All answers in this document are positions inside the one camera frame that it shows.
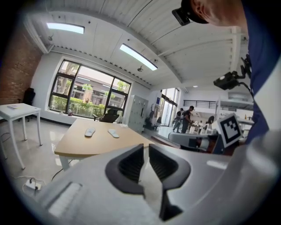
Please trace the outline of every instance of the blue shirt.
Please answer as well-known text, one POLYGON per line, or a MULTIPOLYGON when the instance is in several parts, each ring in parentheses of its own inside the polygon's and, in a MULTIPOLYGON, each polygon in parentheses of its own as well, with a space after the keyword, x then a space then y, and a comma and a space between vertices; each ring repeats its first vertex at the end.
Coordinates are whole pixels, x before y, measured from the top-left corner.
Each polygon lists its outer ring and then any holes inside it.
MULTIPOLYGON (((281 7, 280 1, 271 3, 242 0, 242 3, 248 24, 249 55, 252 62, 251 89, 256 95, 270 77, 281 55, 281 26, 278 18, 281 7)), ((264 114, 256 101, 253 121, 255 124, 249 132, 246 144, 269 130, 264 114)))

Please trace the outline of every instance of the railing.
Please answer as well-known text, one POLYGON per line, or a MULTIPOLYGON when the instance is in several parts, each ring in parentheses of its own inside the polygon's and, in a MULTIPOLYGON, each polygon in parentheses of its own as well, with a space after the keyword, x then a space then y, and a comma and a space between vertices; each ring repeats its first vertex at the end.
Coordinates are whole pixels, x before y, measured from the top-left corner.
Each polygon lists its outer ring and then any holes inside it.
MULTIPOLYGON (((196 100, 184 100, 184 107, 194 106, 199 108, 207 108, 207 109, 216 109, 216 102, 213 101, 196 101, 196 100)), ((236 109, 232 109, 229 107, 221 107, 222 110, 234 111, 236 109)))

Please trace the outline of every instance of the chair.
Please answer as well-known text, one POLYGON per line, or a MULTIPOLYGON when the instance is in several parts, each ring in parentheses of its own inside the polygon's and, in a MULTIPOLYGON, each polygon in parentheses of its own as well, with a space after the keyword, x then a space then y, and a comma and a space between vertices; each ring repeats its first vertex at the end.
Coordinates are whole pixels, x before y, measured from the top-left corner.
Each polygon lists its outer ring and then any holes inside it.
POLYGON ((104 117, 100 118, 100 122, 113 123, 119 117, 117 112, 118 111, 114 109, 108 110, 107 113, 104 115, 104 117))
POLYGON ((35 97, 34 89, 33 89, 33 88, 28 88, 28 89, 25 91, 25 94, 24 94, 24 96, 23 96, 22 103, 25 103, 25 104, 27 104, 27 105, 32 105, 33 100, 34 100, 34 97, 35 97))

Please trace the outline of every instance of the power strip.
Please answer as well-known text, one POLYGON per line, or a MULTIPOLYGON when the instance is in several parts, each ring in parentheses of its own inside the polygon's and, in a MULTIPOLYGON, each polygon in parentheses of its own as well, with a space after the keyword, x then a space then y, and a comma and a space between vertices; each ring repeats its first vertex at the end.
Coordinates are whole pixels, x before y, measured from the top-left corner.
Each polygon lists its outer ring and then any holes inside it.
MULTIPOLYGON (((33 190, 35 190, 35 182, 33 181, 32 179, 32 182, 30 183, 30 179, 28 179, 25 183, 25 185, 33 190)), ((36 182, 36 187, 37 187, 37 190, 41 190, 41 184, 37 183, 36 182)))

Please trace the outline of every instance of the white remote control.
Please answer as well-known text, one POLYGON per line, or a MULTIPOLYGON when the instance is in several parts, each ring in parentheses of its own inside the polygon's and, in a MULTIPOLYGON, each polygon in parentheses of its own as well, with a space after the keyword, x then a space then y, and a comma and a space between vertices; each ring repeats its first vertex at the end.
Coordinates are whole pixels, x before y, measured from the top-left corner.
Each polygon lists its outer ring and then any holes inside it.
POLYGON ((109 129, 108 132, 109 132, 114 138, 119 138, 119 135, 116 134, 116 130, 109 129))
POLYGON ((95 128, 88 128, 86 130, 85 137, 87 137, 87 138, 92 137, 95 131, 96 131, 95 128))

